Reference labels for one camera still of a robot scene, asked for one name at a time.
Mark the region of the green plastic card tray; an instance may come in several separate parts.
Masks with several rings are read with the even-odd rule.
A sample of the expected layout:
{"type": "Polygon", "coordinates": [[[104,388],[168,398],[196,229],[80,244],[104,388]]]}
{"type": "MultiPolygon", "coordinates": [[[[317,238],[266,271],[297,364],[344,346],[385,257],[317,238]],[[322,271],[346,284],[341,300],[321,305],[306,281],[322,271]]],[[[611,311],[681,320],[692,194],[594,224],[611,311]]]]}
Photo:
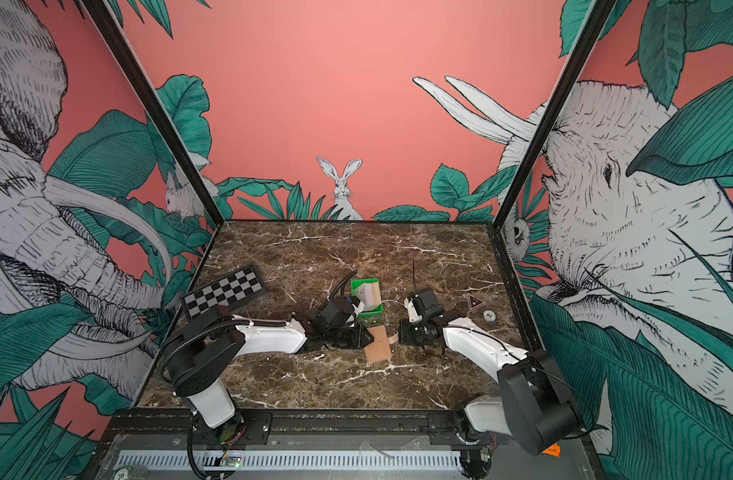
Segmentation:
{"type": "Polygon", "coordinates": [[[352,296],[360,300],[360,317],[373,317],[382,314],[380,283],[376,278],[356,279],[350,282],[352,296]]]}

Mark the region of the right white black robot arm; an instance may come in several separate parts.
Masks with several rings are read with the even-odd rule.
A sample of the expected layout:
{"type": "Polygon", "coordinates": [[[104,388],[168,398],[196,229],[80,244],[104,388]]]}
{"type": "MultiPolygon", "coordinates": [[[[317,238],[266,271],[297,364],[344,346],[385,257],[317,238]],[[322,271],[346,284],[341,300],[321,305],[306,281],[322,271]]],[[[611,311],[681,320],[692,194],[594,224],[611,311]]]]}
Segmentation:
{"type": "Polygon", "coordinates": [[[424,289],[404,300],[407,318],[399,324],[403,345],[436,343],[456,352],[491,377],[498,394],[482,395],[458,410],[457,430],[466,442],[484,433],[502,434],[531,455],[578,434],[584,422],[575,397],[554,359],[544,350],[512,346],[471,319],[445,310],[424,289]]]}

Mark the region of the tan leather card holder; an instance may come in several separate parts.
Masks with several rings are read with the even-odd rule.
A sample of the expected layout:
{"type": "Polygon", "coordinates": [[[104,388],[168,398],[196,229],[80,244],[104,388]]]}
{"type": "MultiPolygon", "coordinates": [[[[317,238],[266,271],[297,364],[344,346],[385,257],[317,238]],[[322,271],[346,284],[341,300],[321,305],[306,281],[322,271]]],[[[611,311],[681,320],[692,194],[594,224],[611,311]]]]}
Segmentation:
{"type": "Polygon", "coordinates": [[[389,336],[383,325],[368,328],[373,342],[364,348],[364,355],[368,364],[387,361],[392,358],[392,346],[398,342],[398,334],[389,336]]]}

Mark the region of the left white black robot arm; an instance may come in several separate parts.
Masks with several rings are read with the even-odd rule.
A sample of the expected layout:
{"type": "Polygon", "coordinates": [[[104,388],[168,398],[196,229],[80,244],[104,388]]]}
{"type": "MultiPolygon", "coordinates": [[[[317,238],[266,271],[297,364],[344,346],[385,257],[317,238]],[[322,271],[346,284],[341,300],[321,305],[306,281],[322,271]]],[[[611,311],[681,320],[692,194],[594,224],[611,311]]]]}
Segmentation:
{"type": "Polygon", "coordinates": [[[357,299],[334,298],[324,307],[286,320],[254,319],[214,306],[162,345],[156,374],[173,394],[184,398],[212,430],[242,423],[242,416],[220,380],[240,356],[264,353],[302,354],[322,348],[358,350],[373,336],[358,321],[357,299]]]}

